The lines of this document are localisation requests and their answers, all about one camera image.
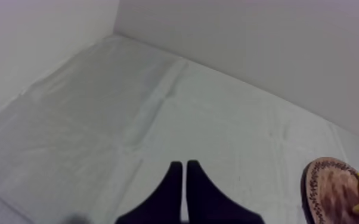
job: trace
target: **white sheet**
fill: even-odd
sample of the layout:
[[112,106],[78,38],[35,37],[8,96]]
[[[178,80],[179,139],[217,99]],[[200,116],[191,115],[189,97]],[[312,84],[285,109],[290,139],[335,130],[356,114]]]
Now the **white sheet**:
[[172,160],[198,159],[267,224],[305,223],[299,182],[321,156],[359,170],[359,138],[247,83],[112,36],[0,113],[0,217],[113,223]]

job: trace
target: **flip-flop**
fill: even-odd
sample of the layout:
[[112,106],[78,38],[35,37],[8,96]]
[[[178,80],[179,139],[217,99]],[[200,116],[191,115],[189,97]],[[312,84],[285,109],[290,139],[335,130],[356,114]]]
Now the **flip-flop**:
[[336,158],[312,161],[301,179],[302,205],[309,224],[358,224],[352,208],[359,204],[359,176]]

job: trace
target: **white wall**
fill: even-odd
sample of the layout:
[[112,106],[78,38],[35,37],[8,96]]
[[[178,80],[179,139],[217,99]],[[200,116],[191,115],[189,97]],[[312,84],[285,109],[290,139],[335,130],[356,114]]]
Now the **white wall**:
[[113,31],[119,0],[0,0],[0,107]]
[[359,1],[121,0],[116,30],[359,135]]

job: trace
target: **white floor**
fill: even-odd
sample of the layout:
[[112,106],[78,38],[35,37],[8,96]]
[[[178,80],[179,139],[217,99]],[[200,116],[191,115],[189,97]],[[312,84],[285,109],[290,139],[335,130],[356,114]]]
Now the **white floor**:
[[73,214],[114,223],[172,160],[189,159],[267,224],[305,223],[302,170],[322,156],[359,170],[359,138],[247,83],[112,36],[0,113],[0,223]]

